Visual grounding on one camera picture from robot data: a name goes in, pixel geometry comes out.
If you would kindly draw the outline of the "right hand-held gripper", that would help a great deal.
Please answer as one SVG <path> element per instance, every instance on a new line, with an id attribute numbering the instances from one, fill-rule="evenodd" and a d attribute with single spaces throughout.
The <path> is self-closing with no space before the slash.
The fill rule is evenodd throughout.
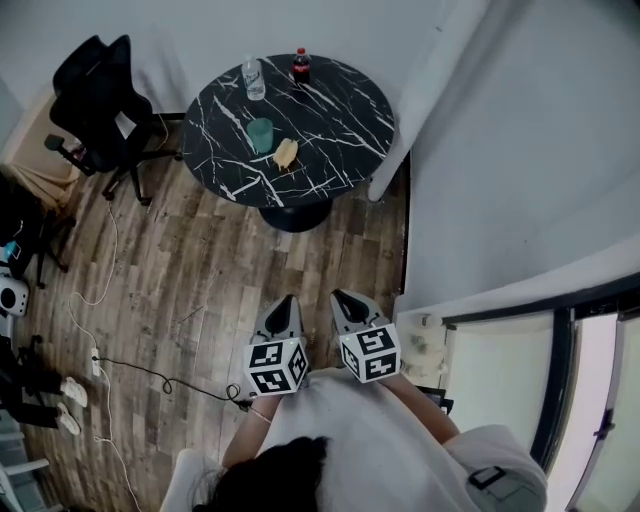
<path id="1" fill-rule="evenodd" d="M 358 292 L 335 289 L 330 305 L 337 331 L 352 331 L 353 323 L 370 324 L 383 317 L 379 305 Z M 339 336 L 342 362 L 363 384 L 397 375 L 401 347 L 393 323 L 368 327 Z"/>

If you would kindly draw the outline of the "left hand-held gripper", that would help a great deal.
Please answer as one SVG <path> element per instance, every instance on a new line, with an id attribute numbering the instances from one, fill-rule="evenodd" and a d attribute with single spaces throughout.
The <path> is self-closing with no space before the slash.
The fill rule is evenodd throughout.
<path id="1" fill-rule="evenodd" d="M 309 372 L 306 346 L 298 298 L 293 294 L 279 298 L 257 318 L 250 343 L 244 348 L 244 394 L 297 392 Z"/>

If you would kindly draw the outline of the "yellow sponge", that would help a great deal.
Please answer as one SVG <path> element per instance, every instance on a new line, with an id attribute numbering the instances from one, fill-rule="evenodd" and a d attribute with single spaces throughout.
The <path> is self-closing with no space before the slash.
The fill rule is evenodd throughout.
<path id="1" fill-rule="evenodd" d="M 272 160 L 280 170 L 287 169 L 296 159 L 298 142 L 290 138 L 284 138 L 275 150 Z"/>

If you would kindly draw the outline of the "green textured plastic cup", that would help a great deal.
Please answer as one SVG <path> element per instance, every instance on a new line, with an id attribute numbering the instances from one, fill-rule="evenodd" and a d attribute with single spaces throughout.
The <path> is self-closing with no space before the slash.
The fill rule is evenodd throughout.
<path id="1" fill-rule="evenodd" d="M 247 133 L 258 154 L 267 154 L 273 145 L 273 123 L 267 118 L 256 118 L 247 125 Z"/>

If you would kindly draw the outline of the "person's left forearm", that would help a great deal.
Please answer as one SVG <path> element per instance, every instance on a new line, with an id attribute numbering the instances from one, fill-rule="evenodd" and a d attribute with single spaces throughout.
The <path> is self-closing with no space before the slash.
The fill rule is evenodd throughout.
<path id="1" fill-rule="evenodd" d="M 225 469 L 252 460 L 258 455 L 281 399 L 281 395 L 272 395 L 253 400 L 223 456 L 222 466 Z"/>

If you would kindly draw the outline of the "black tablet with screen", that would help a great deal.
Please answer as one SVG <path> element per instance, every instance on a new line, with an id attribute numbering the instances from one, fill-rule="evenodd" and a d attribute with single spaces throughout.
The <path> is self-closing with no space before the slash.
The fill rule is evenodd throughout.
<path id="1" fill-rule="evenodd" d="M 418 386 L 418 389 L 447 415 L 452 412 L 454 401 L 446 397 L 445 389 L 426 386 Z"/>

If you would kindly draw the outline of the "person's white shirt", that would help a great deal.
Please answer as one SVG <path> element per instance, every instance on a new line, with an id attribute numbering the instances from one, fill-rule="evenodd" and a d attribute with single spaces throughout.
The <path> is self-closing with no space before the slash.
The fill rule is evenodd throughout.
<path id="1" fill-rule="evenodd" d="M 160 512 L 545 512 L 546 475 L 507 427 L 440 444 L 380 381 L 310 373 L 254 459 L 225 469 L 183 450 Z M 506 472 L 498 488 L 472 487 L 490 466 Z"/>

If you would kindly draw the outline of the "black plastic buckle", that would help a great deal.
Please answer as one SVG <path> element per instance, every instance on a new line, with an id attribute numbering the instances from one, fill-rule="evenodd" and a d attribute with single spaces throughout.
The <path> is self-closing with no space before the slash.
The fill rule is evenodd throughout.
<path id="1" fill-rule="evenodd" d="M 506 472 L 498 466 L 490 466 L 478 469 L 468 478 L 469 484 L 479 491 L 495 491 L 506 476 Z"/>

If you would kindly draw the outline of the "clear plastic water bottle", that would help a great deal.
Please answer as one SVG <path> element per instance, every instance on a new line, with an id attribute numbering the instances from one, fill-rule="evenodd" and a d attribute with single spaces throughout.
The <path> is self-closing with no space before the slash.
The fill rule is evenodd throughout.
<path id="1" fill-rule="evenodd" d="M 251 101 L 263 100 L 266 94 L 266 86 L 260 61 L 251 55 L 247 55 L 241 66 L 241 73 L 248 99 Z"/>

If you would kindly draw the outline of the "white round device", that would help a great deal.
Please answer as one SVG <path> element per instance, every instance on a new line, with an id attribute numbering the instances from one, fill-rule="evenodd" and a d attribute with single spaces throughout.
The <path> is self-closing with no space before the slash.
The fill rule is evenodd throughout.
<path id="1" fill-rule="evenodd" d="M 7 275 L 0 275 L 0 308 L 8 314 L 23 317 L 29 300 L 27 284 Z"/>

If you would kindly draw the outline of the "black chair with bags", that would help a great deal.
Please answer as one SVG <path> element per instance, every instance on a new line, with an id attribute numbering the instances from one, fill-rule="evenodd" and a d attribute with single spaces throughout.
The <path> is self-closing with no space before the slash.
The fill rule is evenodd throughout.
<path id="1" fill-rule="evenodd" d="M 60 254 L 75 226 L 74 217 L 63 217 L 54 210 L 46 210 L 36 196 L 0 173 L 0 246 L 15 241 L 22 250 L 18 260 L 9 263 L 0 261 L 0 270 L 6 270 L 19 279 L 31 259 L 36 257 L 37 287 L 44 289 L 46 285 L 42 274 L 46 257 L 62 273 L 69 270 L 68 265 L 60 260 Z"/>

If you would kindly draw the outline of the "black mesh office chair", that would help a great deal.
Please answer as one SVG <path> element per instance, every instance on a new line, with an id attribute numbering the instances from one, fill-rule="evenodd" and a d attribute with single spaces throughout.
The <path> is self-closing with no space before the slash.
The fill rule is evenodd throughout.
<path id="1" fill-rule="evenodd" d="M 110 173 L 102 191 L 106 200 L 114 199 L 117 184 L 129 175 L 137 200 L 150 205 L 152 199 L 141 191 L 138 166 L 168 156 L 183 159 L 177 150 L 148 151 L 146 147 L 169 122 L 181 121 L 185 114 L 156 113 L 135 90 L 130 37 L 122 35 L 109 45 L 97 35 L 86 40 L 57 69 L 53 89 L 50 120 L 74 136 L 84 153 L 74 155 L 65 148 L 64 138 L 53 134 L 46 137 L 45 147 L 86 176 Z"/>

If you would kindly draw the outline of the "white rack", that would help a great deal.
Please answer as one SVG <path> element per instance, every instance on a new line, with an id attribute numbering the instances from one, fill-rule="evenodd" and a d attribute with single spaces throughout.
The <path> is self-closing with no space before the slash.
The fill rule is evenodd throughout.
<path id="1" fill-rule="evenodd" d="M 0 505 L 5 512 L 48 512 L 36 474 L 49 460 L 31 460 L 25 436 L 13 424 L 0 424 Z"/>

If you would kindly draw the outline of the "white insulated wall pipe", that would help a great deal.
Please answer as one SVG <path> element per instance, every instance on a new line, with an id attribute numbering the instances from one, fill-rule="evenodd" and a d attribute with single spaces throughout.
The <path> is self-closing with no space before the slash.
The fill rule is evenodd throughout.
<path id="1" fill-rule="evenodd" d="M 367 196 L 379 201 L 444 94 L 491 0 L 442 0 L 427 38 L 412 52 L 412 67 L 395 109 L 396 129 L 388 155 L 374 172 Z"/>

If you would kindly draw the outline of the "black window frame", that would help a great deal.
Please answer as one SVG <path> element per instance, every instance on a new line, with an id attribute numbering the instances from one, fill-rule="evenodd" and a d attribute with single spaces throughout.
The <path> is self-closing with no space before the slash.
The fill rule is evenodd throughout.
<path id="1" fill-rule="evenodd" d="M 553 314 L 551 356 L 544 400 L 530 454 L 543 470 L 548 471 L 559 450 L 561 427 L 569 414 L 570 381 L 577 372 L 576 322 L 606 313 L 624 316 L 640 314 L 640 272 L 527 304 L 449 315 L 443 318 L 443 322 L 445 326 L 455 329 L 460 324 L 544 312 Z"/>

